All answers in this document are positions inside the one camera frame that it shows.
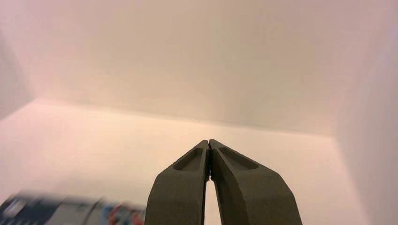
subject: blurry object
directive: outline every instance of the blurry object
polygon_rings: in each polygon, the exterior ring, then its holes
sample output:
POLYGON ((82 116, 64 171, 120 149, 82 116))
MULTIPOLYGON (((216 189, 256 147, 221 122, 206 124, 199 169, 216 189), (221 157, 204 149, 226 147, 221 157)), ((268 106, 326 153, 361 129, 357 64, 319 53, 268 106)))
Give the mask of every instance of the blurry object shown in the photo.
POLYGON ((144 225, 145 208, 79 197, 16 195, 0 206, 1 225, 144 225))

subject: white wall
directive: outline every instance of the white wall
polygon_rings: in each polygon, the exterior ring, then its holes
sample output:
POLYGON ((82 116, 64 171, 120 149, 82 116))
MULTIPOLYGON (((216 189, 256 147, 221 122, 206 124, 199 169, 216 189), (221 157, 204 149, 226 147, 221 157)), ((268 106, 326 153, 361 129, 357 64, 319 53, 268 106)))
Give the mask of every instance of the white wall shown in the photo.
MULTIPOLYGON (((35 100, 0 122, 0 198, 20 189, 146 204, 155 176, 215 138, 279 172, 306 225, 366 225, 334 139, 35 100)), ((220 224, 208 184, 206 224, 220 224)))
POLYGON ((398 25, 342 112, 338 140, 375 225, 397 224, 398 25))
POLYGON ((35 94, 333 134, 395 0, 1 0, 35 94))
POLYGON ((32 99, 33 94, 0 30, 0 120, 32 99))

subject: white floor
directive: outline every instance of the white floor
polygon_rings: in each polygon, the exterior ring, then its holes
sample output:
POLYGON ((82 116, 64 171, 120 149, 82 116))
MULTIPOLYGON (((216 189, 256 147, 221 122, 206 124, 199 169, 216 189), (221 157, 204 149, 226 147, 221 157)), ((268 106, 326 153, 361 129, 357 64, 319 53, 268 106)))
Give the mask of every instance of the white floor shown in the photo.
MULTIPOLYGON (((20 190, 146 204, 156 175, 217 139, 285 179, 305 225, 365 225, 334 139, 35 100, 0 121, 0 200, 20 190)), ((208 183, 205 224, 221 224, 208 183)))

